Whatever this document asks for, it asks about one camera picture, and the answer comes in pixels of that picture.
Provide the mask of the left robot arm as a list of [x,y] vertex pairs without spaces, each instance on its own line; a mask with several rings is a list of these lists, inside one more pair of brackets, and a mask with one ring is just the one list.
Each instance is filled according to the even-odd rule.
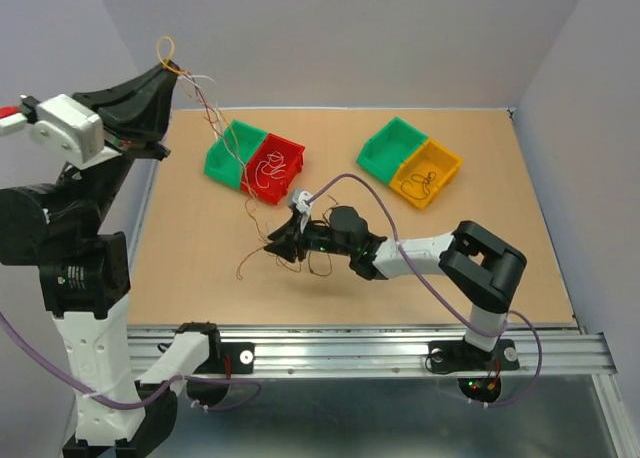
[[127,240],[101,226],[135,161],[169,154],[163,137],[179,67],[164,61],[127,82],[47,100],[24,96],[1,111],[1,131],[28,129],[58,154],[56,181],[1,192],[1,261],[38,269],[44,305],[65,346],[61,379],[75,392],[67,457],[145,457],[171,434],[179,394],[196,369],[222,360],[212,323],[186,323],[140,376],[127,339]]

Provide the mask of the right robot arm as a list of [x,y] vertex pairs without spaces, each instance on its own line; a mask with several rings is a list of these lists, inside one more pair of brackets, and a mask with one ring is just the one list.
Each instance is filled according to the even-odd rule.
[[289,263],[312,252],[346,256],[349,268],[365,280],[444,275],[471,302],[460,344],[463,362],[482,368],[496,356],[498,336],[527,266],[525,255],[474,221],[435,237],[394,240],[369,230],[355,208],[338,206],[326,220],[298,210],[267,237],[264,250]]

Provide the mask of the red bin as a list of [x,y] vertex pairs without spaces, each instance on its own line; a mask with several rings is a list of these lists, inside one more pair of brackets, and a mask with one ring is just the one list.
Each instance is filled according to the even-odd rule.
[[267,134],[246,167],[241,190],[264,203],[277,205],[302,172],[304,151],[301,144]]

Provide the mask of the left green bin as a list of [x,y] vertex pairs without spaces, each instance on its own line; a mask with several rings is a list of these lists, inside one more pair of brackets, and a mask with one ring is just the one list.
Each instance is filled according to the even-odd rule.
[[208,150],[204,174],[232,189],[239,189],[245,167],[266,137],[265,130],[233,120],[223,137]]

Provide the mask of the green bin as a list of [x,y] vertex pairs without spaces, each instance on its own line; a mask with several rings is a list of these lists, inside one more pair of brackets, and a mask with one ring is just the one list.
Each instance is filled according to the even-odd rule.
[[232,189],[239,189],[245,167],[266,137],[265,130],[233,120],[223,137],[208,150],[204,174]]
[[425,133],[394,117],[366,141],[356,163],[381,183],[389,184],[406,159],[427,140]]

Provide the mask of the right green bin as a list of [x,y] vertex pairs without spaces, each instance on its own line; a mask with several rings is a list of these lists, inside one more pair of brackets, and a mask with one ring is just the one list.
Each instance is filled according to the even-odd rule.
[[356,163],[381,183],[389,184],[406,159],[427,140],[425,133],[394,117],[366,141]]

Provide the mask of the yellow bin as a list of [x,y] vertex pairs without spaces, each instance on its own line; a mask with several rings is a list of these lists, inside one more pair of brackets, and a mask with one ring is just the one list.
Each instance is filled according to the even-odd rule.
[[428,139],[400,166],[389,187],[413,207],[423,210],[457,175],[463,159]]

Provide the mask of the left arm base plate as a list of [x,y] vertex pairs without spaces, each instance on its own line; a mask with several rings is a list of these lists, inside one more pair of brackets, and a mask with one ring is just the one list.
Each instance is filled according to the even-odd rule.
[[210,356],[194,371],[195,374],[224,376],[250,375],[254,370],[253,342],[222,341],[210,351]]

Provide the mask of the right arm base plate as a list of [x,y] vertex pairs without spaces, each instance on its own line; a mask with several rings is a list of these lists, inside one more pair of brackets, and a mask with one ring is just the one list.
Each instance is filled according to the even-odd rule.
[[483,351],[464,339],[431,341],[426,360],[426,367],[435,374],[520,369],[515,343],[510,339],[499,339],[492,351]]

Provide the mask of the aluminium frame rail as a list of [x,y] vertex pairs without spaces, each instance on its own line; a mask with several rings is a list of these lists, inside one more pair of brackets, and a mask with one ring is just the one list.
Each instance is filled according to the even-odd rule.
[[[520,374],[593,377],[619,456],[639,453],[614,381],[605,338],[580,332],[516,138],[504,109],[239,108],[226,117],[304,145],[299,187],[332,184],[379,233],[437,235],[471,218],[528,258],[510,337]],[[455,180],[419,211],[358,167],[364,142],[399,117],[462,156]],[[294,273],[253,254],[260,234],[286,217],[203,174],[213,133],[195,110],[176,110],[166,136],[171,156],[153,167],[131,241],[127,338],[132,367],[150,367],[156,344],[182,323],[211,321],[229,342],[255,346],[260,380],[425,378],[428,344],[463,327],[416,279],[373,283],[342,258],[333,274]]]

